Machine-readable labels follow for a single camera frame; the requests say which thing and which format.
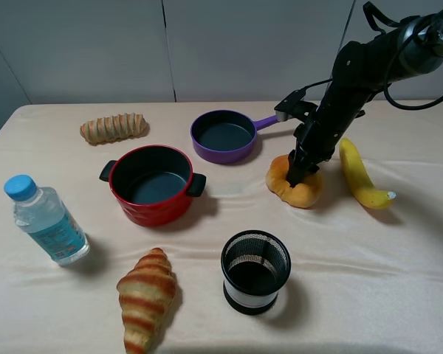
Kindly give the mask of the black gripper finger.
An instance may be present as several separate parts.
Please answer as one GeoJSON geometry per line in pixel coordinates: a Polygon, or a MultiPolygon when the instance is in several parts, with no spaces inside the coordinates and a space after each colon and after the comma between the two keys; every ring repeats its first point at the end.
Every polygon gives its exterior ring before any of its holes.
{"type": "Polygon", "coordinates": [[[290,187],[302,183],[308,173],[311,173],[314,164],[309,157],[299,149],[292,150],[288,155],[288,172],[286,180],[290,187]]]}

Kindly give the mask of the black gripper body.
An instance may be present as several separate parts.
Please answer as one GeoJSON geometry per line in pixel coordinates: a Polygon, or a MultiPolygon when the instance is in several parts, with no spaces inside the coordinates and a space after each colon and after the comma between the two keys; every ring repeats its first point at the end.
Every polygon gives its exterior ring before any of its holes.
{"type": "Polygon", "coordinates": [[[294,132],[294,149],[302,150],[309,157],[314,164],[311,173],[315,173],[318,164],[331,158],[334,152],[336,124],[327,117],[329,109],[326,105],[305,101],[305,95],[305,89],[292,91],[275,106],[274,111],[278,122],[301,121],[294,132]]]}

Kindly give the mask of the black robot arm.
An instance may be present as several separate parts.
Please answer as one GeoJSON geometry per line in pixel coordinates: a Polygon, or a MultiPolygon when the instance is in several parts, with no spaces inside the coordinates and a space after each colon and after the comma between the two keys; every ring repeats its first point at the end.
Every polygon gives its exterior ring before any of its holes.
{"type": "Polygon", "coordinates": [[[363,12],[379,34],[366,44],[348,42],[337,54],[328,88],[319,105],[305,101],[306,89],[294,90],[275,107],[278,121],[296,118],[295,149],[288,155],[286,180],[294,187],[330,160],[340,138],[363,106],[400,80],[431,73],[443,63],[443,10],[408,16],[399,22],[371,2],[363,12]]]}

